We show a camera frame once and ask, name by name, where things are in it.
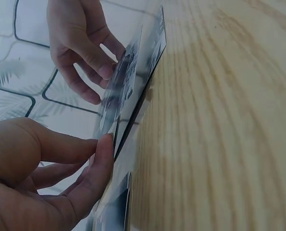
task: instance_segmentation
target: knuckle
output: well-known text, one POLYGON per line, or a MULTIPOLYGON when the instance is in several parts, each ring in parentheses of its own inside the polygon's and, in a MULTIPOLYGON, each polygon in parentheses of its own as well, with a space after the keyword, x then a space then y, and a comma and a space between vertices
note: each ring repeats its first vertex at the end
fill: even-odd
POLYGON ((86 54, 83 57, 84 61, 88 64, 95 64, 97 61, 97 56, 95 54, 86 54))
POLYGON ((90 179, 85 178, 82 183, 81 186, 85 189, 87 189, 88 191, 90 191, 90 193, 96 198, 97 200, 100 199, 101 195, 102 195, 102 191, 96 186, 95 183, 93 183, 90 179))

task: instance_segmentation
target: fingernail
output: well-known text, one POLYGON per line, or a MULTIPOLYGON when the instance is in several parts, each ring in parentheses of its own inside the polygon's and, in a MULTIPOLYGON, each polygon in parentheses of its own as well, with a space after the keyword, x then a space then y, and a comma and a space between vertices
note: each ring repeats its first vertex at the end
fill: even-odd
POLYGON ((112 136, 112 140, 114 142, 114 133, 111 132, 110 135, 112 136))
POLYGON ((110 79, 113 75, 112 66, 105 64, 99 69, 99 75, 104 79, 110 79))

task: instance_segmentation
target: wood grain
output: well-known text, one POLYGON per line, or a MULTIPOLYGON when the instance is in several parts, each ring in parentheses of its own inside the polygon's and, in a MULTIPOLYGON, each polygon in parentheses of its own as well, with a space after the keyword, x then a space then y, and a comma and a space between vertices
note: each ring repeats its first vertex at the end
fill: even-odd
POLYGON ((130 230, 286 231, 286 0, 164 0, 164 11, 130 230))

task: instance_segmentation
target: finger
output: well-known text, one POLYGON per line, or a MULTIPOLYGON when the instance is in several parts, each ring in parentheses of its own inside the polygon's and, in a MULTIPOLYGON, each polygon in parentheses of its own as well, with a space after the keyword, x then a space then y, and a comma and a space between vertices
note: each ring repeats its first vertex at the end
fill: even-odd
POLYGON ((73 65, 60 66, 58 69, 68 86, 80 97, 92 104, 101 102, 100 96, 81 79, 73 65))
POLYGON ((106 88, 109 81, 101 78, 100 75, 94 69, 92 69, 84 60, 78 62, 78 65, 81 67, 81 69, 84 71, 90 81, 92 81, 94 84, 97 84, 103 89, 106 88))
POLYGON ((17 188, 16 190, 18 191, 30 191, 32 193, 36 193, 38 194, 37 192, 37 189, 34 185, 34 182, 33 180, 31 179, 31 177, 27 177, 17 188))
POLYGON ((83 164, 84 162, 73 165, 52 164, 46 167, 38 167, 31 174, 31 178, 36 189, 49 188, 73 175, 83 164))
POLYGON ((38 150, 27 150, 23 145, 21 152, 27 155, 39 155, 40 161, 60 164, 77 164, 86 161, 96 151, 97 140, 83 140, 73 136, 51 131, 34 120, 28 118, 16 118, 4 123, 15 123, 23 130, 32 134, 37 143, 38 150))
POLYGON ((88 214, 101 198, 113 170, 113 137, 104 135, 98 141, 95 160, 85 178, 66 196, 47 200, 72 225, 88 214))
POLYGON ((72 185, 70 185, 67 189, 65 189, 60 196, 67 196, 71 191, 74 190, 75 187, 77 187, 85 178, 86 173, 88 172, 90 168, 87 166, 83 169, 82 173, 80 176, 77 178, 76 182, 74 182, 72 185))
POLYGON ((0 181, 16 188, 40 161, 76 164, 96 151, 97 140, 82 140, 53 132, 34 120, 0 121, 0 181))
POLYGON ((85 32, 78 32, 77 36, 69 42, 68 47, 79 54, 103 79, 111 78, 113 70, 110 58, 100 47, 90 41, 85 32))
POLYGON ((123 56, 125 47, 115 38, 108 27, 106 27, 105 33, 107 36, 104 38, 102 44, 105 45, 116 56, 117 60, 120 61, 123 56))

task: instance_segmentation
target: palm leaf pattern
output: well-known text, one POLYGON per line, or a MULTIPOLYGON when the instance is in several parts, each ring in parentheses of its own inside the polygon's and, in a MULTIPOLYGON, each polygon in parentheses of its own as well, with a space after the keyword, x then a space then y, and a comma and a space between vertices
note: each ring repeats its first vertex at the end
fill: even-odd
MULTIPOLYGON (((66 103, 73 106, 79 105, 79 96, 75 94, 65 82, 52 83, 49 87, 47 94, 50 94, 50 98, 57 102, 66 103)), ((41 103, 38 109, 41 110, 42 114, 52 113, 53 115, 61 114, 67 106, 44 101, 41 103)))
POLYGON ((31 99, 20 95, 9 95, 0 98, 0 120, 26 115, 30 106, 31 99))
POLYGON ((20 60, 4 60, 0 62, 0 88, 9 83, 12 76, 19 78, 25 72, 25 68, 20 60))

